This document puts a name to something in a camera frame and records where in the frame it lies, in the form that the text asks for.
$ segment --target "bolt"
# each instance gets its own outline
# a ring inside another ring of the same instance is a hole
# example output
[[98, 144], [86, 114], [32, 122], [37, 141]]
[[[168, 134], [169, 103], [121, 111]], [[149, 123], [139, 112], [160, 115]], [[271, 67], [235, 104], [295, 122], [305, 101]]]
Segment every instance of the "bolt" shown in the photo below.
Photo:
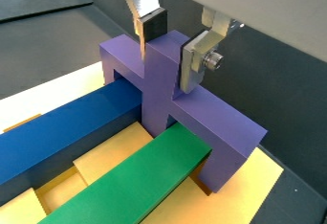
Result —
[[223, 56], [216, 52], [216, 50], [209, 51], [203, 58], [203, 65], [211, 71], [216, 71], [220, 68], [221, 62], [223, 62]]

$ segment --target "yellow block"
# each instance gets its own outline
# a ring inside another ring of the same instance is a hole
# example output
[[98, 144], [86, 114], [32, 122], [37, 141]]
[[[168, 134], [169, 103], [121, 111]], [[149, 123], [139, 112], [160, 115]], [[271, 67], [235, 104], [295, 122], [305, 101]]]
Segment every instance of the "yellow block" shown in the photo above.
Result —
[[0, 207], [1, 224], [36, 224], [45, 218], [45, 212], [33, 189]]
[[133, 123], [78, 157], [74, 166], [86, 184], [92, 184], [151, 141], [152, 137], [141, 125]]
[[69, 168], [36, 190], [45, 213], [50, 214], [85, 188], [86, 184], [76, 168]]
[[248, 224], [281, 172], [256, 148], [219, 193], [207, 196], [188, 178], [141, 223]]

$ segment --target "metal bracket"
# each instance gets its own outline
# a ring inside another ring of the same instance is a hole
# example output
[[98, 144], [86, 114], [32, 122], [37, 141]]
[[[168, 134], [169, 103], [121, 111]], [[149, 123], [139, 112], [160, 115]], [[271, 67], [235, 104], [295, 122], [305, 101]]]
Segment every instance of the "metal bracket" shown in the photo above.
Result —
[[133, 14], [133, 28], [139, 35], [141, 59], [145, 57], [145, 42], [167, 33], [167, 10], [159, 0], [126, 0]]
[[201, 24], [211, 28], [203, 31], [183, 46], [180, 89], [191, 93], [203, 81], [204, 70], [215, 71], [221, 66], [223, 56], [217, 53], [217, 45], [227, 34], [241, 24], [220, 12], [203, 8]]

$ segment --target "blue block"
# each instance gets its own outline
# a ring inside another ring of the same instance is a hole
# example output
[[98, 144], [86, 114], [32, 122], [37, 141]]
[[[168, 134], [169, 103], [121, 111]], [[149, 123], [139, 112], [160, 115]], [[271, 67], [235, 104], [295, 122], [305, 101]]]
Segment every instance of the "blue block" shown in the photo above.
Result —
[[0, 135], [0, 206], [38, 188], [134, 121], [141, 94], [120, 78]]

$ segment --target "purple cross-shaped block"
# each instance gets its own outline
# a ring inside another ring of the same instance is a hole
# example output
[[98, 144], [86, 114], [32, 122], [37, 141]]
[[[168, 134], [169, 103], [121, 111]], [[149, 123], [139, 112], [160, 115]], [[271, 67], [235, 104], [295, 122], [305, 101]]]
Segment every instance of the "purple cross-shaped block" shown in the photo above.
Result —
[[143, 92], [141, 123], [153, 137], [173, 118], [212, 147], [199, 179], [217, 192], [267, 131], [200, 85], [189, 94], [180, 91], [180, 47], [187, 41], [176, 31], [149, 41], [144, 63], [139, 44], [125, 35], [101, 43], [104, 82], [122, 76]]

